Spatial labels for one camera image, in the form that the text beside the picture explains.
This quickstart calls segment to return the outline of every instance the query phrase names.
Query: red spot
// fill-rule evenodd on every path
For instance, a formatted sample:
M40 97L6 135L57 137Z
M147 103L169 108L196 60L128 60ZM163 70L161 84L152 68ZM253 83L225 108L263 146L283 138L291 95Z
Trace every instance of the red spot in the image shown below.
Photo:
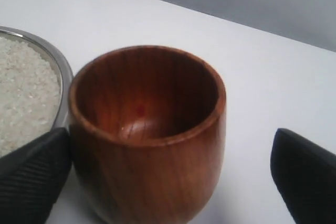
M137 107L137 114L139 117L143 117L145 115L145 108L143 105L139 105Z

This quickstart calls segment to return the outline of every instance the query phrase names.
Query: wood grain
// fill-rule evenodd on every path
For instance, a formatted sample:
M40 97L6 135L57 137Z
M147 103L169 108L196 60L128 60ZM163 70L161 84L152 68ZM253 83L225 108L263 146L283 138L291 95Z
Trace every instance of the wood grain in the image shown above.
M73 162L109 224L185 224L210 199L225 145L226 94L184 51L137 46L87 64L70 88Z

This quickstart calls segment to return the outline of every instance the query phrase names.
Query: wooden cup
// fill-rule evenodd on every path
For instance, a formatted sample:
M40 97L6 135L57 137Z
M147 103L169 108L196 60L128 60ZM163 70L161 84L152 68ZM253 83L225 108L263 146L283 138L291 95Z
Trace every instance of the wooden cup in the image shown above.
M109 52L74 78L69 108L77 176L107 223L185 224L210 199L226 93L200 58L161 46Z

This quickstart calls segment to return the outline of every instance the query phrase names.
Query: rice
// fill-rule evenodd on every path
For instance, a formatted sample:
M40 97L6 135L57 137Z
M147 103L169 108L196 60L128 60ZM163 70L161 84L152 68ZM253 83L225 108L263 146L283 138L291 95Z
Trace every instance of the rice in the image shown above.
M59 101L49 62L27 43L0 37L0 157L48 132Z

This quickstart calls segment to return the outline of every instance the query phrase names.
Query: cup rim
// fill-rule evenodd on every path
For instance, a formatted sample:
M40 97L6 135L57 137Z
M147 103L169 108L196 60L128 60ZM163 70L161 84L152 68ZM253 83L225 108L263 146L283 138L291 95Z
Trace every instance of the cup rim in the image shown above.
M120 141L119 137L113 136L111 133L106 132L94 124L92 124L89 120L85 118L84 115L80 112L80 110L77 107L76 103L76 92L78 83L82 79L82 77L86 74L88 69L94 65L97 61L103 60L104 58L111 57L111 55L118 54L120 52L125 52L128 50L135 50L135 49L145 49L145 48L155 48L160 50L167 50L170 52L175 52L177 54L183 55L185 57L188 57L194 61L197 61L201 63L205 69L210 73L212 78L214 79L218 91L218 98L216 101L216 105L214 106L212 112L199 124L196 126L181 132L179 134L175 134L172 136L167 137L158 137L158 138L150 138L147 141ZM167 145L172 145L180 142L187 141L189 139L193 139L195 136L199 135L200 133L204 132L206 129L211 127L217 120L219 120L220 116L225 112L226 110L226 90L223 80L221 79L220 75L217 73L217 71L210 66L207 62L202 60L201 58L195 56L192 53L186 52L184 50L167 47L167 46L157 46L157 45L139 45L139 46L129 46L129 47L123 47L120 49L116 49L110 52L107 52L103 55L98 56L96 59L90 61L87 63L84 67L82 67L79 72L74 77L70 89L69 89L69 111L73 118L83 127L86 131L93 134L94 136L109 141L110 143L121 145L121 146L127 146L127 147L162 147Z

